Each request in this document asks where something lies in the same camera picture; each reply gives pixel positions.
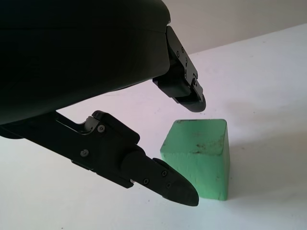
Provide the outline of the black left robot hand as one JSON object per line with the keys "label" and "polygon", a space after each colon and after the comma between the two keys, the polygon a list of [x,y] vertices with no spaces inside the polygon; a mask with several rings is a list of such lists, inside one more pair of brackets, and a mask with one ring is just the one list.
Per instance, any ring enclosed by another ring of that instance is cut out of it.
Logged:
{"label": "black left robot hand", "polygon": [[77,124],[59,113],[147,80],[192,112],[206,107],[198,73],[161,0],[3,0],[0,134],[27,139],[118,185],[139,183],[195,207],[194,186],[146,156],[140,136],[95,111]]}

